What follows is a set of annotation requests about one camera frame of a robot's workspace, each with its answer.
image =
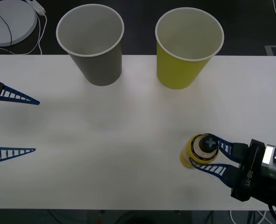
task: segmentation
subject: cup rim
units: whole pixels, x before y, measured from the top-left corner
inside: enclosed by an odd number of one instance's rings
[[[219,28],[220,28],[220,30],[221,30],[221,32],[222,32],[222,41],[221,41],[221,44],[220,44],[219,48],[218,48],[214,53],[212,53],[211,55],[209,55],[209,56],[207,56],[207,57],[200,58],[200,59],[187,59],[187,58],[179,57],[179,56],[176,56],[176,55],[172,54],[171,52],[169,52],[169,51],[161,44],[161,42],[160,42],[160,40],[159,40],[159,38],[158,38],[158,35],[157,35],[157,28],[158,28],[158,25],[159,25],[160,21],[161,21],[166,15],[168,15],[168,14],[174,12],[174,11],[180,10],[180,9],[192,9],[192,10],[200,11],[200,12],[202,12],[202,13],[208,15],[209,17],[211,17],[213,20],[215,20],[215,21],[217,22],[217,24],[218,24],[218,26],[219,26]],[[224,31],[223,31],[223,28],[222,28],[221,24],[219,23],[219,21],[218,21],[216,18],[214,18],[212,15],[210,15],[208,12],[203,11],[203,10],[198,9],[198,8],[192,8],[192,7],[175,8],[175,9],[172,9],[172,10],[166,12],[164,15],[161,16],[161,18],[160,18],[160,19],[158,20],[158,22],[156,23],[156,31],[155,31],[155,33],[156,33],[156,41],[157,41],[157,43],[160,45],[160,47],[161,47],[167,54],[169,54],[169,55],[171,55],[172,57],[175,57],[175,58],[177,58],[177,59],[179,59],[179,60],[187,61],[187,62],[201,62],[201,61],[204,61],[204,60],[207,60],[207,59],[211,58],[212,56],[216,55],[216,54],[221,50],[221,48],[222,48],[222,46],[223,46],[223,43],[224,43]]]
[[[104,8],[108,8],[108,9],[110,9],[111,11],[113,11],[113,12],[119,17],[119,19],[120,19],[120,21],[121,21],[121,24],[122,24],[122,31],[121,31],[121,35],[120,35],[119,39],[117,40],[117,42],[116,42],[113,46],[111,46],[110,48],[108,48],[107,50],[102,51],[102,52],[97,53],[97,54],[93,54],[93,55],[82,55],[82,54],[77,54],[77,53],[74,53],[74,52],[68,50],[68,49],[61,43],[61,41],[60,41],[60,39],[59,39],[59,36],[58,36],[58,32],[59,32],[59,27],[60,27],[60,24],[61,24],[62,20],[63,20],[68,14],[70,14],[70,13],[73,12],[74,10],[77,10],[77,9],[79,9],[79,8],[81,8],[81,7],[89,7],[89,6],[104,7]],[[100,55],[103,55],[103,54],[109,52],[110,50],[112,50],[114,47],[116,47],[116,46],[119,44],[119,42],[121,41],[121,39],[122,39],[122,37],[123,37],[123,34],[124,34],[124,22],[123,22],[122,17],[119,15],[118,12],[116,12],[116,11],[115,11],[114,9],[112,9],[111,7],[105,6],[105,5],[101,5],[101,4],[85,4],[85,5],[81,5],[81,6],[78,6],[78,7],[73,8],[72,10],[68,11],[67,13],[65,13],[64,16],[62,16],[62,18],[60,19],[60,21],[59,21],[59,23],[58,23],[58,25],[57,25],[57,28],[56,28],[56,38],[57,38],[57,41],[58,41],[59,45],[61,46],[61,48],[63,48],[63,50],[65,50],[68,54],[71,54],[71,55],[74,55],[74,56],[78,56],[78,57],[96,57],[96,56],[100,56]]]

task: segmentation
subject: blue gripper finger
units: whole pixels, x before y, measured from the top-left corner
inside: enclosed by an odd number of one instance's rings
[[[0,147],[0,162],[10,160],[34,152],[35,148],[5,148]]]
[[[39,105],[40,102],[0,82],[0,101]]]

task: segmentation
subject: white round device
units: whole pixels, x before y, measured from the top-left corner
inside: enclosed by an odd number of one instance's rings
[[[35,29],[37,16],[34,9],[21,0],[0,1],[0,16],[8,24],[12,45],[26,39]],[[0,47],[10,45],[10,33],[7,25],[0,18]]]

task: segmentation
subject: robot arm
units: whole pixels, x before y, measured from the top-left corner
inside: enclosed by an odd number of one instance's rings
[[[239,167],[228,164],[201,164],[190,161],[194,168],[218,177],[232,189],[231,196],[247,201],[250,197],[276,207],[276,146],[251,140],[250,145],[227,142],[208,134],[218,141],[219,150]]]

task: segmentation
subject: paper cup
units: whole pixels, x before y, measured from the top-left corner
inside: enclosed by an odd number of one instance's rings
[[[84,76],[94,85],[115,82],[121,74],[124,23],[113,9],[98,4],[76,7],[57,25],[56,36]]]
[[[176,8],[156,24],[157,77],[171,89],[189,86],[224,42],[220,23],[196,8]]]

